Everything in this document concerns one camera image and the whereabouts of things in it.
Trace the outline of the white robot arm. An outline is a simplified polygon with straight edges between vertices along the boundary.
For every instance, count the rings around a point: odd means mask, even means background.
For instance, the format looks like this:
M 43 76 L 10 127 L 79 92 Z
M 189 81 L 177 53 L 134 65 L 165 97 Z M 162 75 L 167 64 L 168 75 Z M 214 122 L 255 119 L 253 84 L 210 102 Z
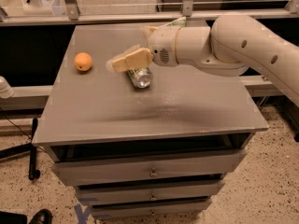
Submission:
M 143 28 L 147 45 L 131 46 L 106 61 L 110 72 L 190 65 L 210 75 L 237 77 L 251 68 L 299 105 L 299 47 L 248 15 L 218 17 L 189 26 L 185 17 Z

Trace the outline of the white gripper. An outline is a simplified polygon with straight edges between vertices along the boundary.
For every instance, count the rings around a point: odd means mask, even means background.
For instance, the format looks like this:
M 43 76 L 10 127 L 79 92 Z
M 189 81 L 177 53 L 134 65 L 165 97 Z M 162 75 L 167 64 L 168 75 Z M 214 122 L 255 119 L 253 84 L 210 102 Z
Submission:
M 152 63 L 159 66 L 178 66 L 176 57 L 176 41 L 180 26 L 156 26 L 142 28 L 143 35 L 148 39 L 148 48 L 133 45 L 125 52 L 106 62 L 109 72 L 121 73 L 129 70 L 147 68 Z

